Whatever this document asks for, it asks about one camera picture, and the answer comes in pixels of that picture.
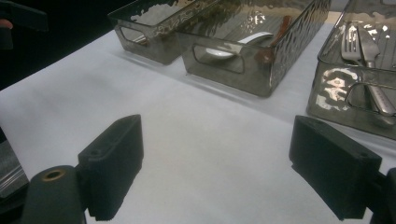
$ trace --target white spoon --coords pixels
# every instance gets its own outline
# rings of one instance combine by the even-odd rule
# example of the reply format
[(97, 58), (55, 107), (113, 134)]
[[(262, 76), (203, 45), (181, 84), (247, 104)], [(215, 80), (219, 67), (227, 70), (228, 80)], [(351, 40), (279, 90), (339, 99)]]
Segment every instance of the white spoon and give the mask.
[[(271, 36), (273, 36), (273, 34), (268, 33), (268, 32), (258, 32), (254, 35), (250, 35), (244, 39), (239, 40), (238, 43), (247, 44), (248, 42), (250, 42), (254, 39), (257, 39), (259, 37), (271, 37)], [(242, 49), (242, 47), (241, 46), (236, 46), (236, 47), (232, 46), (232, 49), (235, 51), (235, 53), (239, 53), (239, 51)], [(219, 59), (228, 59), (235, 55), (235, 53), (229, 53), (229, 52), (218, 50), (218, 49), (206, 49), (206, 52), (216, 58), (219, 58)]]

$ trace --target gray translucent container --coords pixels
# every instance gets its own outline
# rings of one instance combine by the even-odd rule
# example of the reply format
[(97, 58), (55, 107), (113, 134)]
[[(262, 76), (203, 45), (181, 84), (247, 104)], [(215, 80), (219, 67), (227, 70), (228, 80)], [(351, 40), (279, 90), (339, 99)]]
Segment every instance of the gray translucent container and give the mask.
[[(268, 97), (327, 19), (330, 0), (220, 0), (177, 29), (189, 74)], [(283, 21), (291, 17), (285, 32)], [(242, 44), (258, 32), (272, 37)], [(214, 57), (207, 49), (231, 53)]]
[[(379, 46), (375, 68), (355, 65), (342, 58), (341, 41), (350, 24), (369, 31)], [(396, 139), (395, 114), (384, 116), (379, 113), (367, 90), (369, 85), (380, 88), (390, 99), (390, 106), (396, 106), (395, 50), (396, 6), (386, 0), (349, 1), (318, 55), (307, 113)]]
[(175, 30), (216, 0), (137, 0), (108, 14), (127, 51), (162, 64), (180, 56)]

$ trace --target dark floor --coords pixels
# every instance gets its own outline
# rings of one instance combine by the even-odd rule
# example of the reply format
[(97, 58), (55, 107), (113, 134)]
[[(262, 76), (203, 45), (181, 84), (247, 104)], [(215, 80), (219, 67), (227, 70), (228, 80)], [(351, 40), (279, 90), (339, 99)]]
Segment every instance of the dark floor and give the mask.
[(0, 50), (0, 90), (111, 31), (107, 14), (134, 0), (14, 0), (48, 14), (49, 31), (15, 26), (13, 50)]

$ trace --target silver fork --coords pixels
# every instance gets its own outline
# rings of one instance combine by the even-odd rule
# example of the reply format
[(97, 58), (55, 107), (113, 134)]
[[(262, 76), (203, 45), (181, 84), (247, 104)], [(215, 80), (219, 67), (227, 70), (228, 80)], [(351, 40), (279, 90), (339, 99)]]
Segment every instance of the silver fork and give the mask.
[[(358, 35), (358, 29), (353, 24), (346, 26), (343, 34), (343, 39), (341, 41), (341, 56), (343, 59), (352, 61), (356, 65), (364, 66), (361, 62), (361, 42)], [(378, 102), (386, 103), (384, 106), (391, 104), (390, 102), (384, 102), (384, 96), (386, 94), (379, 87), (370, 86), (370, 88), (365, 88), (371, 95), (371, 104), (378, 110), (380, 114), (384, 111), (380, 105), (375, 103), (375, 99)], [(393, 118), (382, 118), (388, 125), (394, 125), (395, 120)]]

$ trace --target white table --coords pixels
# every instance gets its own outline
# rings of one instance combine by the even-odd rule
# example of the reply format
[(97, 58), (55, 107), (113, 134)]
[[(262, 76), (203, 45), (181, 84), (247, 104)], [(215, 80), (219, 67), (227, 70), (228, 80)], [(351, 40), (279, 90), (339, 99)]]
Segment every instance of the white table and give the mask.
[[(141, 114), (145, 159), (108, 223), (341, 223), (291, 169), (326, 23), (267, 99), (125, 52), (114, 32), (0, 92), (0, 125), (29, 178), (77, 154), (113, 121)], [(395, 166), (395, 144), (334, 125)], [(368, 223), (346, 220), (344, 223)]]

